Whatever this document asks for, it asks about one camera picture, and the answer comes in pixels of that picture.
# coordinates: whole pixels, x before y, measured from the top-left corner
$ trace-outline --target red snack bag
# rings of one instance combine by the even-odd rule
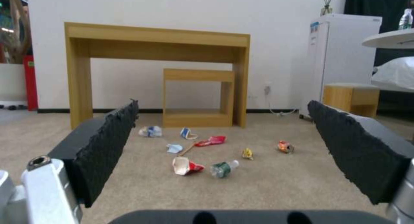
[[[200,147],[200,146],[217,145],[217,144],[222,144],[225,141],[226,141],[226,136],[212,136],[207,141],[201,141],[201,142],[195,143],[194,146]]]

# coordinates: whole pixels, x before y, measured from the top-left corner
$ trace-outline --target wooden stick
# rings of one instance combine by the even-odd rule
[[[190,147],[188,147],[187,149],[185,149],[185,151],[183,151],[181,154],[179,154],[179,156],[184,156],[187,152],[189,152],[193,147],[194,147],[195,143],[192,143]]]

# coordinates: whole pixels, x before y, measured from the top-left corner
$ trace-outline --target plastic bottle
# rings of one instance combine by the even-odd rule
[[[402,15],[401,20],[398,24],[398,30],[403,30],[407,28],[411,28],[413,24],[413,16],[411,14],[411,8],[407,8],[404,11],[404,15]]]
[[[236,167],[238,167],[239,163],[237,160],[233,160],[231,162],[222,162],[216,165],[212,165],[210,168],[211,175],[217,178],[224,178],[229,175]]]
[[[162,129],[159,126],[143,127],[138,134],[142,137],[162,137]]]

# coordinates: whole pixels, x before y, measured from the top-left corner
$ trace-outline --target litter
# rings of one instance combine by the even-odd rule
[[[142,137],[161,137],[162,136],[162,129],[159,126],[149,126],[149,127],[142,127],[138,134]]]
[[[183,147],[179,144],[167,144],[167,152],[177,154],[182,151]]]
[[[243,159],[250,159],[250,160],[253,160],[253,152],[252,152],[252,150],[251,150],[251,149],[249,149],[249,148],[244,149],[244,150],[243,150],[243,153],[241,154],[241,157],[242,157]]]
[[[229,175],[236,167],[238,167],[239,163],[237,160],[233,160],[231,162],[222,162],[219,164],[212,165],[210,167],[210,173],[212,176],[216,178],[224,178]]]
[[[292,144],[290,144],[286,141],[279,141],[278,149],[281,152],[284,152],[286,154],[293,153],[293,151],[295,150],[295,148],[292,146]]]
[[[217,145],[217,144],[222,144],[225,141],[226,141],[226,136],[212,136],[212,137],[209,137],[207,141],[201,141],[201,142],[195,143],[194,146],[200,147],[200,146]]]
[[[187,175],[192,172],[202,171],[205,167],[190,161],[187,157],[175,157],[173,159],[174,172],[177,175]]]
[[[198,135],[197,134],[192,134],[191,130],[187,127],[182,128],[182,130],[180,132],[180,135],[183,138],[187,139],[187,140],[194,140],[194,139],[198,138]]]
[[[225,136],[213,136],[210,137],[208,140],[206,141],[201,141],[198,143],[193,143],[190,147],[188,147],[188,149],[186,149],[185,151],[183,151],[180,156],[185,155],[187,152],[189,152],[194,146],[196,147],[203,147],[203,146],[210,146],[210,145],[217,145],[217,144],[222,144],[224,143],[226,140]]]

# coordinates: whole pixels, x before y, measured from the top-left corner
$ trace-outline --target white refrigerator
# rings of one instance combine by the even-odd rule
[[[323,88],[336,82],[370,84],[375,48],[362,41],[378,34],[382,18],[328,14],[312,21],[308,55],[303,68],[299,117],[309,117],[308,103],[322,102]]]

